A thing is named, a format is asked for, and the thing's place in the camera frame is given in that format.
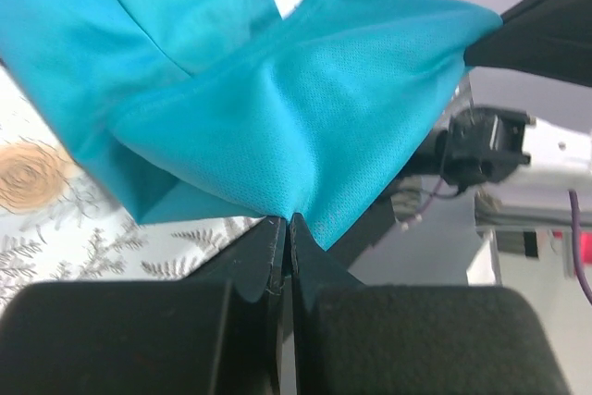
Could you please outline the teal t shirt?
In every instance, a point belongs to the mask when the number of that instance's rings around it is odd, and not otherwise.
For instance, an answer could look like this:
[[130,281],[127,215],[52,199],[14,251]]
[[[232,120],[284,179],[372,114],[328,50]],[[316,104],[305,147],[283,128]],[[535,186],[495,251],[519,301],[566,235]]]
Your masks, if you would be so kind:
[[300,214],[328,248],[500,24],[459,0],[1,0],[1,57],[138,222]]

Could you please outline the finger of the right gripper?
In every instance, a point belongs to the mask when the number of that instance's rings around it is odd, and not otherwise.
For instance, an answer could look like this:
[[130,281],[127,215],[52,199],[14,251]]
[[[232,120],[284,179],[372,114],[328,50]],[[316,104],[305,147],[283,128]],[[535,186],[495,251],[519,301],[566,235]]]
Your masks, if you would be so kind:
[[591,85],[591,0],[523,0],[501,18],[465,50],[466,65]]

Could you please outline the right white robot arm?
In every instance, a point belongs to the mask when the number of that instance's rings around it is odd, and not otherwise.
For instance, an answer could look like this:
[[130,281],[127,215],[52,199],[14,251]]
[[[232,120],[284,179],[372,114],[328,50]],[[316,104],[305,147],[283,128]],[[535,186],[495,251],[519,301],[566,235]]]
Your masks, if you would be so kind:
[[[523,0],[496,31],[470,45],[470,66],[506,68],[552,80],[591,84],[591,0]],[[573,271],[586,294],[577,193],[591,187],[591,135],[525,112],[466,108],[433,130],[396,177],[439,176],[464,192],[486,183],[550,186],[569,193]]]

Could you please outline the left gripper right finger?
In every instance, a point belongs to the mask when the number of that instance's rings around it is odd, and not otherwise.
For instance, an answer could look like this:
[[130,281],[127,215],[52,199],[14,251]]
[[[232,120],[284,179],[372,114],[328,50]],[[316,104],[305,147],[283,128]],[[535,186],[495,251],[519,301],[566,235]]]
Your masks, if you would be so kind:
[[500,286],[369,286],[290,221],[301,394],[566,394],[536,312]]

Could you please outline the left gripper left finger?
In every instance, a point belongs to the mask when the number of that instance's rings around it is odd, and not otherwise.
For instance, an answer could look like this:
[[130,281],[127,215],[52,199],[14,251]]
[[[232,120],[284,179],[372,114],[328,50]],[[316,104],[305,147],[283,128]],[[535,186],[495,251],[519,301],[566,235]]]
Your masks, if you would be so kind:
[[187,278],[44,282],[1,318],[5,394],[276,394],[287,224]]

